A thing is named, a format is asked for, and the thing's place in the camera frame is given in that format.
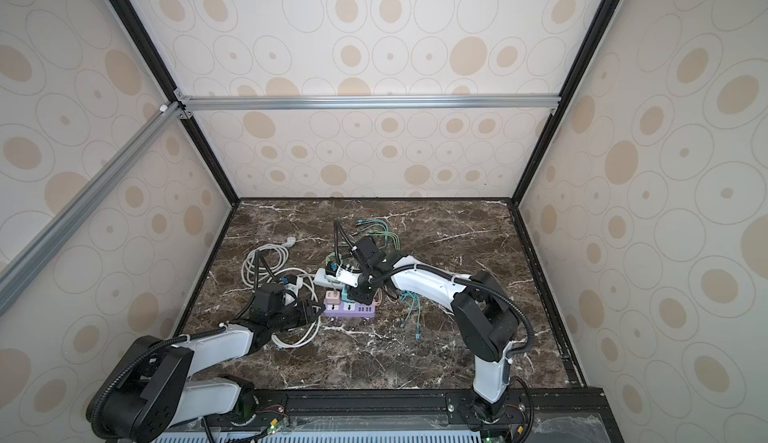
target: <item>coiled white cable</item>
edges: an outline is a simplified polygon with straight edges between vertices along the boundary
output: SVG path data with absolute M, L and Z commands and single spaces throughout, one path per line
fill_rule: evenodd
M 283 268 L 283 266 L 288 262 L 288 248 L 292 247 L 296 243 L 296 238 L 290 237 L 288 238 L 288 241 L 283 243 L 282 245 L 276 245 L 274 243 L 267 243 L 266 245 L 259 246 L 255 250 L 248 253 L 248 256 L 245 257 L 245 260 L 243 261 L 243 265 L 240 266 L 240 278 L 243 280 L 243 284 L 247 286 L 248 288 L 253 288 L 254 285 L 260 285 L 264 281 L 266 281 L 270 274 L 266 271 L 266 268 L 260 268 L 259 274 L 256 275 L 254 268 L 254 258 L 256 257 L 256 253 L 263 252 L 267 250 L 274 250 L 277 252 L 278 260 L 277 263 L 273 266 L 270 266 L 270 269 L 272 270 L 272 273 L 275 275 L 278 275 L 280 273 L 285 273 L 289 271 L 298 272 L 298 276 L 307 277 L 310 279 L 310 285 L 301 285 L 301 287 L 306 287 L 312 292 L 312 300 L 317 302 L 317 293 L 315 292 L 315 283 L 314 278 L 315 275 L 311 275 L 306 272 L 306 270 L 302 268 Z M 295 343 L 286 343 L 283 342 L 283 340 L 277 338 L 276 335 L 272 335 L 272 342 L 278 347 L 283 349 L 292 349 L 292 348 L 301 348 L 303 345 L 306 345 L 307 343 L 311 342 L 315 336 L 317 336 L 317 333 L 320 331 L 320 316 L 317 317 L 317 320 L 310 325 L 310 327 L 306 330 L 306 333 L 299 339 L 299 341 Z
M 243 284 L 248 288 L 253 288 L 254 285 L 258 285 L 270 277 L 270 274 L 266 271 L 266 268 L 260 268 L 259 274 L 254 275 L 254 267 L 255 267 L 254 258 L 256 257 L 256 254 L 258 252 L 263 252 L 270 249 L 277 251 L 277 256 L 278 256 L 277 263 L 273 266 L 270 266 L 272 273 L 277 273 L 281 268 L 283 268 L 283 266 L 288 261 L 289 246 L 287 245 L 290 244 L 290 246 L 293 246 L 293 243 L 295 242 L 296 242 L 295 239 L 293 239 L 293 242 L 291 242 L 291 238 L 289 238 L 289 241 L 286 243 L 283 243 L 282 245 L 267 243 L 266 245 L 259 246 L 254 251 L 248 253 L 248 256 L 246 256 L 245 260 L 243 261 L 243 265 L 240 266 L 240 277 L 243 280 Z

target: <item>power strip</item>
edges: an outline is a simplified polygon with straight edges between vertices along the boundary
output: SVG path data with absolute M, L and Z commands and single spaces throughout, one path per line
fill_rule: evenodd
M 376 306 L 361 305 L 360 303 L 326 303 L 326 311 L 323 316 L 333 316 L 336 318 L 366 318 L 370 319 L 376 316 Z

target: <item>teal cable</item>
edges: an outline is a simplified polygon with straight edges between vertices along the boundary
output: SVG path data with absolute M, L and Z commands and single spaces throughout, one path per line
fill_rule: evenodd
M 371 231 L 368 234 L 372 237 L 390 237 L 392 238 L 392 241 L 395 245 L 395 249 L 400 249 L 400 237 L 398 237 L 395 233 L 389 231 Z
M 380 223 L 374 223 L 374 224 L 372 224 L 370 227 L 365 227 L 365 228 L 361 229 L 361 230 L 360 230 L 360 231 L 358 231 L 358 232 L 352 233 L 352 235 L 358 235 L 358 234 L 360 234 L 360 233 L 363 233 L 363 232 L 365 232 L 365 231 L 368 231 L 368 230 L 370 230 L 371 228 L 375 228 L 375 227 L 382 227 L 382 228 L 384 228 L 384 226 L 383 226 L 383 225 L 381 225 Z M 385 237 L 385 238 L 384 238 L 384 243 L 386 243 L 386 242 L 388 242 L 388 241 L 389 241 L 389 238 Z
M 380 219 L 380 218 L 368 218 L 368 219 L 358 219 L 357 220 L 358 226 L 366 224 L 366 223 L 374 223 L 374 222 L 381 223 L 382 225 L 384 225 L 385 231 L 389 231 L 389 223 L 386 222 L 383 219 Z
M 405 302 L 408 298 L 411 299 L 411 307 L 408 308 L 408 315 L 406 316 L 406 319 L 402 320 L 402 324 L 400 324 L 400 328 L 405 328 L 406 323 L 408 323 L 408 318 L 411 317 L 411 313 L 413 313 L 413 308 L 416 307 L 417 309 L 417 316 L 416 316 L 416 339 L 420 339 L 422 337 L 421 333 L 421 321 L 422 321 L 422 300 L 418 297 L 418 294 L 414 292 L 404 291 L 400 293 L 400 301 Z

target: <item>marble tabletop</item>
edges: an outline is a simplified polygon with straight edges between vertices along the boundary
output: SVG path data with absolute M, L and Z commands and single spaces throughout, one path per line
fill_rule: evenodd
M 248 292 L 226 292 L 244 287 L 240 265 L 257 246 L 295 237 L 287 265 L 309 273 L 324 266 L 332 251 L 334 218 L 341 220 L 348 233 L 356 230 L 358 219 L 384 218 L 399 235 L 402 249 L 417 259 L 448 271 L 491 272 L 531 319 L 536 332 L 535 348 L 514 362 L 512 373 L 535 388 L 568 386 L 552 329 L 502 201 L 243 201 L 226 230 L 184 332 L 197 332 L 232 319 L 245 305 Z M 267 261 L 273 263 L 275 257 L 268 254 Z M 318 288 L 322 298 L 325 289 Z M 416 339 L 416 314 L 401 327 L 409 306 L 410 300 L 384 299 L 374 319 L 321 317 L 318 335 L 302 348 L 279 349 L 270 342 L 252 355 L 201 371 L 195 379 L 227 373 L 251 380 L 262 389 L 470 388 L 474 356 L 466 349 L 452 317 L 437 304 L 422 299 L 421 334 Z M 304 331 L 294 329 L 280 337 L 294 342 Z M 522 339 L 522 326 L 518 334 Z

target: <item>enclosure wall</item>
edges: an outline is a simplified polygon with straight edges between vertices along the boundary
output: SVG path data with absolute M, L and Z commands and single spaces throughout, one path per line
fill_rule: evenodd
M 625 0 L 521 205 L 624 439 L 763 441 L 768 0 Z
M 0 441 L 100 441 L 86 405 L 138 336 L 174 331 L 229 211 L 170 123 L 0 318 Z
M 134 0 L 196 96 L 558 92 L 600 0 Z
M 0 273 L 165 101 L 104 0 L 0 1 Z
M 509 196 L 548 108 L 197 111 L 240 196 Z

